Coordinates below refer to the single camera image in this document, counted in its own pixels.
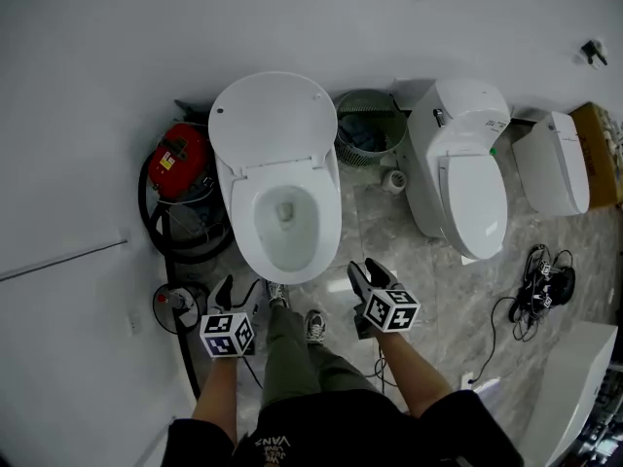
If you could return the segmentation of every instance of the toilet seat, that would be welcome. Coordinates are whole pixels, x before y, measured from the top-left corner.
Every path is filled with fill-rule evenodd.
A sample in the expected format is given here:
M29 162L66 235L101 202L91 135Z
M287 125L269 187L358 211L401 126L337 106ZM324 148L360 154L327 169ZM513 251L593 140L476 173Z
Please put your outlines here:
M463 256L491 258L502 245L508 219L504 182L495 159L489 155L440 158L439 183L447 239Z
M247 171L247 178L234 182L230 213L244 259L261 276L278 283L300 283L301 278L320 275L335 257L342 228L340 193L329 170L326 167L314 169L312 161L306 160L247 168ZM318 213L315 250L302 268L287 270L276 266L258 232L256 206L265 192L279 187L299 189L315 202Z

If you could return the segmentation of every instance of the sneaker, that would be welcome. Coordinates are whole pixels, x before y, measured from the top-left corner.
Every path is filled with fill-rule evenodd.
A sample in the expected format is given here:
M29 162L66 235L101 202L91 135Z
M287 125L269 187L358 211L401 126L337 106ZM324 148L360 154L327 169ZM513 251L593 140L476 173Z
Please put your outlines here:
M305 317L308 344L322 344L327 332L327 323L318 309L310 309Z
M290 307L290 303L285 299L285 285L266 281L266 290L269 293L269 306L282 305Z

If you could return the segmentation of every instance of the marble floor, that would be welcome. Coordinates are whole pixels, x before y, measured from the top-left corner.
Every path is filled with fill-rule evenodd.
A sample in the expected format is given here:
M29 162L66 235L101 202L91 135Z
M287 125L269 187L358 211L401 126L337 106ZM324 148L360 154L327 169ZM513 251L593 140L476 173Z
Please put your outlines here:
M521 284L528 252L543 242L553 254L573 253L577 285L571 302L551 310L532 341L516 342L507 323L508 305L495 313L495 356L481 381L500 377L500 384L483 395L509 437L517 442L528 424L544 364L561 334L577 320L613 323L620 299L621 215L615 209L590 211L581 216L547 218L531 210L524 195L511 143L525 133L512 126L497 140L495 158L508 198L509 220L503 249L487 261L463 266L460 255L445 240L429 239L416 226L406 197L382 191L386 168L340 167L342 183L342 240L331 268L315 280L290 288L293 309L306 313L319 306L327 314L326 345L346 357L364 375L372 374L378 349L372 341L357 339L352 321L358 300L350 290L347 264L371 257L397 273L412 289L422 310L406 335L410 344L458 388L465 372L479 372L492 347L490 315L497 299L513 295ZM180 275L214 287L226 274L235 278L233 296L241 299L257 275L235 244L215 260L182 267ZM258 378L266 361L264 338L268 309L254 319L257 354L249 358ZM191 338L191 351L200 384L209 372L209 358L199 338ZM372 381L379 385L377 379ZM404 402L395 388L386 394L401 409ZM261 391L243 365L238 378L238 428L252 430L260 407Z

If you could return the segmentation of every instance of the white toilet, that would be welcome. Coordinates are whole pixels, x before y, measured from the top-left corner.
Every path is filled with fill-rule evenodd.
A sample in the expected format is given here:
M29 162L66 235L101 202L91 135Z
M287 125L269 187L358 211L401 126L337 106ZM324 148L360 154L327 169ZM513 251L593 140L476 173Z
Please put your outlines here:
M549 216L585 213L590 202L586 164L573 118L551 113L513 144L530 205Z
M491 258L506 234L506 192L490 150L509 122L495 87L440 80L414 108L398 150L418 227L470 260Z
M599 394L617 328L578 322L547 358L530 423L519 445L526 467L548 467L571 446Z
M342 228L338 121L327 92L296 74L247 76L218 96L208 129L246 262L283 284L320 275Z

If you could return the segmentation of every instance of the metal rod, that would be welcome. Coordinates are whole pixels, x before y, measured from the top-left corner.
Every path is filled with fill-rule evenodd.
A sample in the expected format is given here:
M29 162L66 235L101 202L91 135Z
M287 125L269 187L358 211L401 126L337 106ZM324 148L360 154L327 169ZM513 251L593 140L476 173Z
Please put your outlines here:
M35 271L40 271L42 269L48 269L50 267L55 267L56 265L62 265L63 263L67 263L73 260L77 260L78 258L83 258L84 256L89 256L90 254L98 253L99 251L105 251L106 249L110 249L111 247L116 247L118 245L127 244L128 240L123 239L119 242L115 242L114 244L108 244L101 247L96 247L95 249L90 249L89 251L85 251L84 253L74 254L68 256L66 258L62 258L59 260L51 260L44 264L37 265L36 267L26 267L25 269L13 270L0 275L0 283L6 282L7 280L12 280L13 278L18 278L23 275L28 275L30 273L34 273Z

